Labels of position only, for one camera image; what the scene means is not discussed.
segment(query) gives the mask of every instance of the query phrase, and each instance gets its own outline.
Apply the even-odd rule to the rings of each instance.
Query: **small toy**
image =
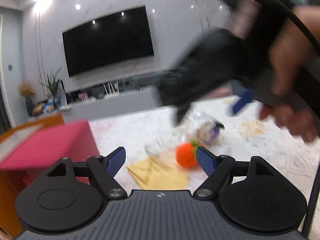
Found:
[[[177,163],[184,168],[193,168],[198,166],[196,161],[196,149],[198,145],[195,140],[180,144],[176,148]]]

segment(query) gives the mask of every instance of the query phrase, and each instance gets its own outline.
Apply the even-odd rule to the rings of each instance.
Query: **wall-mounted tv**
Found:
[[[154,55],[145,6],[93,19],[62,36],[69,76]]]

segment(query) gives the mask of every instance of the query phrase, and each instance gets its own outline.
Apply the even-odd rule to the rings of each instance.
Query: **blue gripper pad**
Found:
[[[114,177],[125,162],[125,149],[123,147],[119,147],[107,157],[109,157],[109,159],[106,170],[112,177]]]
[[[208,176],[215,171],[216,166],[214,160],[201,147],[197,148],[196,159],[200,167]]]

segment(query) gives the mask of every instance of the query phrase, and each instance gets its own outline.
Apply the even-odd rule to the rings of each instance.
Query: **dark vase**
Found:
[[[32,111],[34,109],[33,102],[31,98],[26,98],[26,108],[29,116],[32,116]]]

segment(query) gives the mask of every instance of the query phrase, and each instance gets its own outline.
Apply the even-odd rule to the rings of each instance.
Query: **green plant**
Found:
[[[51,77],[49,78],[49,75],[47,74],[47,88],[49,89],[51,95],[56,98],[58,93],[58,87],[60,83],[60,79],[56,79],[54,75],[52,75],[53,80],[51,80]]]
[[[55,75],[51,74],[52,78],[51,78],[51,76],[49,78],[49,74],[47,74],[47,82],[46,82],[46,84],[41,83],[43,86],[48,88],[48,90],[50,91],[51,95],[54,98],[57,97],[59,83],[61,82],[60,79],[56,79],[57,74],[60,72],[60,70],[61,70],[61,67],[57,70]]]

